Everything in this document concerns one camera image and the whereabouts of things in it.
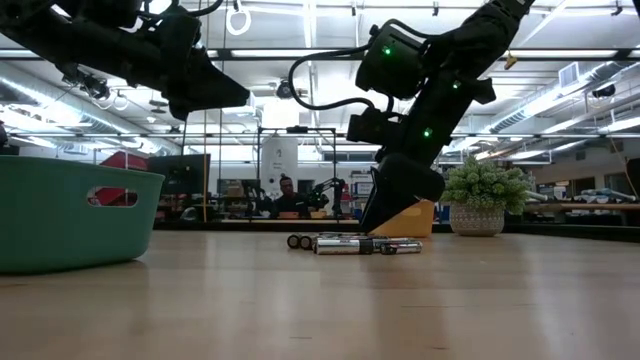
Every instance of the green leafy plant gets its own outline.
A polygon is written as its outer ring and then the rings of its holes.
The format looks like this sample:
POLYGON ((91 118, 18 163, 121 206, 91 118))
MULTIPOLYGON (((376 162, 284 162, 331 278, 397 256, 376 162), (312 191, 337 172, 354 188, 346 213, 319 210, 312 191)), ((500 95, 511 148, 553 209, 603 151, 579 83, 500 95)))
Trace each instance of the green leafy plant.
POLYGON ((524 211, 529 186, 520 169, 504 170, 469 157, 462 167, 449 170, 447 178, 442 201, 476 209, 501 208, 516 215, 524 211))

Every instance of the robotic arm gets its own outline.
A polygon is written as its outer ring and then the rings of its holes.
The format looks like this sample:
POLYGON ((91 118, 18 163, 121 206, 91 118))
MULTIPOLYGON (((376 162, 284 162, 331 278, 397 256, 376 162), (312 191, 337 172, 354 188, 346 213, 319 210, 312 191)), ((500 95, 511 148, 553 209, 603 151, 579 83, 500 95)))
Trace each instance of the robotic arm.
POLYGON ((106 81, 80 65, 160 91, 183 121, 192 111, 244 105, 249 91, 216 69, 199 44, 198 17, 223 0, 193 12, 173 0, 161 14, 148 12, 151 1, 0 0, 0 32, 96 99, 109 96, 106 81))
POLYGON ((382 148, 373 169, 374 191, 369 197, 361 226, 375 230, 420 200, 436 202, 445 183, 431 170, 433 161, 467 111, 471 102, 482 104, 496 99, 491 79, 478 80, 509 48, 520 21, 534 0, 491 0, 464 21, 462 26, 441 35, 419 33, 398 20, 371 29, 371 39, 363 47, 347 51, 313 54, 299 59, 289 73, 293 88, 295 69, 305 61, 366 52, 358 70, 356 85, 387 95, 386 111, 371 101, 356 98, 324 106, 302 106, 328 110, 353 103, 367 109, 351 116, 347 139, 382 148), (423 38, 419 42, 400 29, 423 38), (407 115, 392 112, 393 99, 417 98, 407 115))
POLYGON ((333 216, 342 217, 340 200, 342 199, 345 184, 344 180, 333 178, 316 185, 309 194, 309 206, 316 209, 325 207, 329 203, 329 198, 324 193, 333 188, 333 206, 331 210, 333 211, 333 216))

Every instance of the aa battery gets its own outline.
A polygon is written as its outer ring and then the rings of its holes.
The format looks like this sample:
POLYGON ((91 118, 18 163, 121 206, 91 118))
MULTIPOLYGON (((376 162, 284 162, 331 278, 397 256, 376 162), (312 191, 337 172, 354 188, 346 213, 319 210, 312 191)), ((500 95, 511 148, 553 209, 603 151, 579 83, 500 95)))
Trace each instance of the aa battery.
POLYGON ((390 239, 388 237, 318 238, 313 245, 318 255, 385 255, 416 254, 422 252, 422 243, 414 239, 390 239))
POLYGON ((311 235, 291 234, 291 236, 287 238, 287 245, 291 249, 301 248, 303 250, 312 250, 313 239, 314 237, 311 235))
POLYGON ((374 249, 371 239, 318 238, 313 245, 318 255, 371 255, 374 249))
POLYGON ((382 255, 419 254, 421 252, 422 242, 420 241, 388 242, 380 244, 380 253, 382 255))

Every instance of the man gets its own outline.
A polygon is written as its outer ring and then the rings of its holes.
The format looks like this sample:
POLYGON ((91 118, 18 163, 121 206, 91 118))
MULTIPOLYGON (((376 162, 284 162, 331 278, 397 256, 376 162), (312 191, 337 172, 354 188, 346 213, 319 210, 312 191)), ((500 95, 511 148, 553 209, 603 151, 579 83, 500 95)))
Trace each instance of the man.
POLYGON ((281 213, 298 213, 300 218, 310 218, 309 205, 306 197, 296 193, 293 189, 293 180, 286 175, 280 179, 282 197, 274 202, 271 217, 277 219, 281 213))
POLYGON ((7 131, 4 129, 4 127, 2 127, 2 124, 4 123, 0 120, 0 149, 3 148, 4 145, 9 141, 7 131))

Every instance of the wooden tabletop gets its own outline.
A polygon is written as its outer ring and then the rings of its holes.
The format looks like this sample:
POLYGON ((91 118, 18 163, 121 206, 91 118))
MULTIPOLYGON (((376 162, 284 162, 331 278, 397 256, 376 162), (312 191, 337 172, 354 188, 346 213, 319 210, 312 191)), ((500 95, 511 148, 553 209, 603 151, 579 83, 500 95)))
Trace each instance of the wooden tabletop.
POLYGON ((638 358, 640 246, 438 234, 315 256, 286 236, 157 232, 138 262, 0 277, 2 358, 638 358))

